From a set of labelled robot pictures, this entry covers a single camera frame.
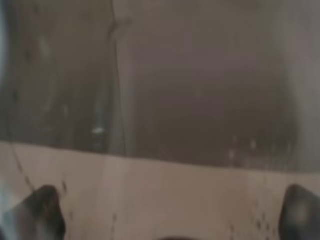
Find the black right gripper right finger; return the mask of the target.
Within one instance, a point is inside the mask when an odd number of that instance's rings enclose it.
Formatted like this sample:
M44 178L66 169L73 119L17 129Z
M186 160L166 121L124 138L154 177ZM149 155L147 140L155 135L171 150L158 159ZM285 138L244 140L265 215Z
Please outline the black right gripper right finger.
M320 238L320 196L298 184L285 192L278 233L281 240Z

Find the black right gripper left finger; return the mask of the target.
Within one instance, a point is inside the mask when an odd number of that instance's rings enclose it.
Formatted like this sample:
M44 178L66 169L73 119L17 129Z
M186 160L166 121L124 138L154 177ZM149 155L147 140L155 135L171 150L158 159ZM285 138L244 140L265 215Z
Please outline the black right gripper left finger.
M66 232L60 196L53 185L36 189L0 218L2 240L63 240Z

